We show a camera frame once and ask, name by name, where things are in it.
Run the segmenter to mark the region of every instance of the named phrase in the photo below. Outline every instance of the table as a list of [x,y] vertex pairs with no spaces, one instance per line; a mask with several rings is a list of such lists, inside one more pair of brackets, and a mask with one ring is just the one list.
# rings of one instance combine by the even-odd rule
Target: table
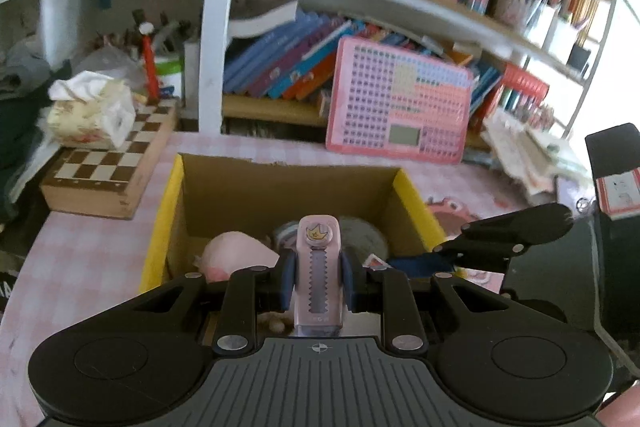
[[158,204],[177,152],[297,165],[401,166],[425,201],[454,198],[481,218],[525,204],[507,179],[478,166],[339,155],[319,144],[174,133],[132,220],[52,212],[44,224],[0,325],[2,427],[33,427],[42,420],[27,379],[28,360],[41,341],[136,295]]

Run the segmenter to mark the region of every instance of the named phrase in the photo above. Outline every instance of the plush toy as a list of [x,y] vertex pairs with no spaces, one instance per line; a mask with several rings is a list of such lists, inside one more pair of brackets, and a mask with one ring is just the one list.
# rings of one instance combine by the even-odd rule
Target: plush toy
[[[278,262],[278,254],[260,241],[242,232],[225,232],[209,241],[198,262],[199,270],[207,282],[226,281],[231,274],[242,268],[268,266]],[[286,334],[293,327],[293,315],[285,313],[263,313],[257,317],[258,326],[269,328],[276,335]]]

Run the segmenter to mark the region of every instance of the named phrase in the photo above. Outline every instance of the chessboard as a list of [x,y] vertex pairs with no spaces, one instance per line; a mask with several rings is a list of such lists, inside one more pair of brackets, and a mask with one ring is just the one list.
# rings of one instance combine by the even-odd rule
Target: chessboard
[[[142,196],[153,167],[175,128],[175,106],[175,100],[161,100],[158,105],[141,107],[136,114],[132,131],[117,149],[64,150],[40,185],[49,208],[93,216],[130,217],[128,210],[132,200],[139,200],[137,196]],[[66,195],[72,194],[69,190],[82,190],[82,196],[79,196],[80,192],[76,192],[73,198],[64,197],[61,200],[65,191]],[[94,201],[90,193],[98,198]],[[100,197],[108,194],[119,197],[120,206],[127,207],[124,212],[126,216],[121,215],[121,211],[114,216],[110,210],[99,210]]]

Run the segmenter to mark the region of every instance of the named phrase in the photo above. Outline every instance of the yellow box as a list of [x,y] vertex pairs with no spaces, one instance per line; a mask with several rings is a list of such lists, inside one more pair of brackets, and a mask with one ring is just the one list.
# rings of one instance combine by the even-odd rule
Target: yellow box
[[258,164],[177,155],[156,216],[140,292],[194,271],[194,258],[223,232],[262,239],[310,214],[354,216],[385,235],[392,255],[419,255],[445,240],[402,169]]

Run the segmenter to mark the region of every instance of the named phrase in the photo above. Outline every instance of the yellow box edge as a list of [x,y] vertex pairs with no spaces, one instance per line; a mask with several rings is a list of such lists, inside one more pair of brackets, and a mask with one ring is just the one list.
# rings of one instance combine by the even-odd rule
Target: yellow box edge
[[444,230],[422,201],[420,193],[404,169],[400,169],[396,174],[393,187],[409,214],[414,229],[420,235],[424,249],[430,252],[440,243],[444,243],[447,240]]
[[174,224],[175,207],[178,204],[183,179],[184,163],[182,156],[178,154],[175,157],[171,174],[169,174],[169,181],[164,188],[149,247],[146,249],[145,265],[142,268],[140,286],[138,287],[139,293],[147,292],[162,284],[166,253],[169,250],[171,230]]

